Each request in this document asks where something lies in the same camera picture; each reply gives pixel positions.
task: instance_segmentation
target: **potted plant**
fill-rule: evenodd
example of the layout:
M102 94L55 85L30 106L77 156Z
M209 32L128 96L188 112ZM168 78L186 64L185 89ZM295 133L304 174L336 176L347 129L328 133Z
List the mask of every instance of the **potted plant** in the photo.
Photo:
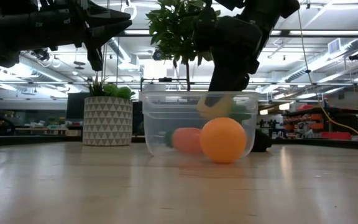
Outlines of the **potted plant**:
M194 24L198 14L204 8L202 0L158 0L160 9L146 14L149 22L149 32L152 35L151 45L157 44L161 51L162 60L173 60L186 66L187 90L190 91L189 61L198 58L198 65L202 60L212 60L210 52L197 51L193 42Z
M85 99L83 144L88 146L126 146L132 139L132 101L128 87L105 85L96 80L89 85Z

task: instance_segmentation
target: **clear plastic bin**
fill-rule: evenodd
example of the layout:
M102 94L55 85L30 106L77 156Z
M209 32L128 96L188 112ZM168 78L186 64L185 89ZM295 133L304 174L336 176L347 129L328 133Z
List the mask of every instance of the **clear plastic bin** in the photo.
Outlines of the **clear plastic bin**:
M254 145L257 92L143 91L140 100L147 148L155 156L180 153L167 142L167 136L176 129L202 129L216 117L233 118L244 128L247 144L243 156L248 155Z

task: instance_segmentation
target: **red object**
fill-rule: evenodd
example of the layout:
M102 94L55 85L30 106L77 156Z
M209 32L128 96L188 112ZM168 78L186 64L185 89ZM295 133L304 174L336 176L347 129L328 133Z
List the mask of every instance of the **red object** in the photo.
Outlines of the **red object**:
M313 109L314 106L313 105L301 105L299 107L297 107L296 110L308 110L308 109Z
M180 152L203 153L200 134L198 128L178 128L172 135L172 146Z
M337 140L352 139L352 135L350 133L341 133L341 132L323 132L321 133L321 137L326 139L337 139Z
M322 120L323 119L323 115L322 114L312 114L311 115L311 119L313 120L313 121L315 121L315 120Z

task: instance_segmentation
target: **geometric patterned pot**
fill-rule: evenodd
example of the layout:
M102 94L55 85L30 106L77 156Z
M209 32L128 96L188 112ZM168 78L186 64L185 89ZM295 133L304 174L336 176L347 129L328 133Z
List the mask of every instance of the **geometric patterned pot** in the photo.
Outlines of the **geometric patterned pot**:
M131 100L92 96L85 99L84 107L84 145L127 146L131 143Z

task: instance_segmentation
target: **orange ball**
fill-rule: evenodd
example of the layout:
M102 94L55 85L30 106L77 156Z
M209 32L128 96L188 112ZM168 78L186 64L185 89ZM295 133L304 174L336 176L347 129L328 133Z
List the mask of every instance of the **orange ball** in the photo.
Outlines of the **orange ball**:
M178 128L172 135L172 146L180 152L201 154L200 134L198 128Z
M239 159L247 144L244 128L231 118L215 118L201 130L203 152L215 163L229 164Z

